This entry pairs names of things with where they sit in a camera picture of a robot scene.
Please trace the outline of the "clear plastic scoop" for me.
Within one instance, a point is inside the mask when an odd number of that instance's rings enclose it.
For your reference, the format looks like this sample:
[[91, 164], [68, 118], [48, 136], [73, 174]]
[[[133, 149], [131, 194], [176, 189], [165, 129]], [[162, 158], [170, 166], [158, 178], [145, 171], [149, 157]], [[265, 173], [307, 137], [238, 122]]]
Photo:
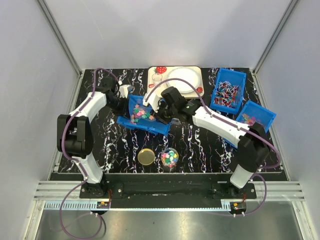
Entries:
[[175, 117], [168, 117], [165, 115], [159, 115], [159, 114], [151, 114], [149, 116], [149, 120], [150, 121], [156, 121], [159, 123], [162, 123], [164, 125], [168, 125], [168, 124], [174, 124], [174, 125], [180, 125], [181, 121], [178, 118]]

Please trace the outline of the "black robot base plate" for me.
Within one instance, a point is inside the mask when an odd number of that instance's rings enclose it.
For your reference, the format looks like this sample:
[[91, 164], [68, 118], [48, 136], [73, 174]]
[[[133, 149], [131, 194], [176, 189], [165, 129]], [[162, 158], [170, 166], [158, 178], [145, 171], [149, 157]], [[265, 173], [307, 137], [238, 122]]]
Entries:
[[113, 199], [126, 195], [203, 195], [213, 199], [257, 198], [253, 183], [238, 188], [230, 173], [109, 173], [102, 183], [86, 183], [80, 188], [81, 199]]

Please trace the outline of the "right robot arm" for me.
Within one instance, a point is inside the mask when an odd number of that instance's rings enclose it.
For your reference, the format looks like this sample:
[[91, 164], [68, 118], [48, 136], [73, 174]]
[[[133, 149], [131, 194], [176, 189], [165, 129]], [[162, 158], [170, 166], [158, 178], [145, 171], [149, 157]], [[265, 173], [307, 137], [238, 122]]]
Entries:
[[228, 195], [232, 198], [244, 194], [245, 185], [270, 154], [261, 124], [248, 125], [218, 114], [199, 98], [187, 100], [175, 87], [163, 90], [160, 96], [150, 93], [144, 98], [144, 104], [152, 107], [155, 118], [162, 123], [178, 119], [206, 129], [235, 146], [236, 167], [227, 185]]

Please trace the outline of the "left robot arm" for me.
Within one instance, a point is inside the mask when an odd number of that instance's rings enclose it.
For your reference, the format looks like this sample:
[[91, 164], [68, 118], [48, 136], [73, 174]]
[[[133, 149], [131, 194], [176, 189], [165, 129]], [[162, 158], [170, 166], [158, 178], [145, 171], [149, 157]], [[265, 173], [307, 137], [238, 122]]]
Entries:
[[109, 107], [116, 116], [129, 117], [131, 90], [129, 84], [108, 80], [102, 86], [95, 86], [75, 110], [57, 118], [57, 150], [75, 163], [83, 176], [84, 190], [97, 198], [108, 193], [108, 183], [93, 155], [91, 122], [104, 107]]

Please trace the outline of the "scooped star candies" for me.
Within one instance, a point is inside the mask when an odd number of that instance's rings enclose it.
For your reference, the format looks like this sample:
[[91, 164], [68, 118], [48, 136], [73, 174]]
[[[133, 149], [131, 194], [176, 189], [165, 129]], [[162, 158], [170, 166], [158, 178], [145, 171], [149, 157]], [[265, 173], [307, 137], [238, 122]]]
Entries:
[[173, 168], [176, 166], [179, 159], [178, 153], [174, 149], [166, 149], [161, 154], [161, 161], [165, 167]]

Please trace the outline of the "blue bin of star candies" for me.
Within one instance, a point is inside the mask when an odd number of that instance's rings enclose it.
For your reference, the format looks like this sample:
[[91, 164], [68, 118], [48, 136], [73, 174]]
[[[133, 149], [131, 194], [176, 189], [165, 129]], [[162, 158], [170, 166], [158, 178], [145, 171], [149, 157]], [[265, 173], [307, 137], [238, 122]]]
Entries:
[[119, 116], [117, 123], [130, 130], [144, 130], [155, 135], [168, 135], [171, 124], [163, 124], [156, 120], [151, 113], [152, 108], [143, 105], [143, 97], [138, 95], [128, 96], [129, 118]]

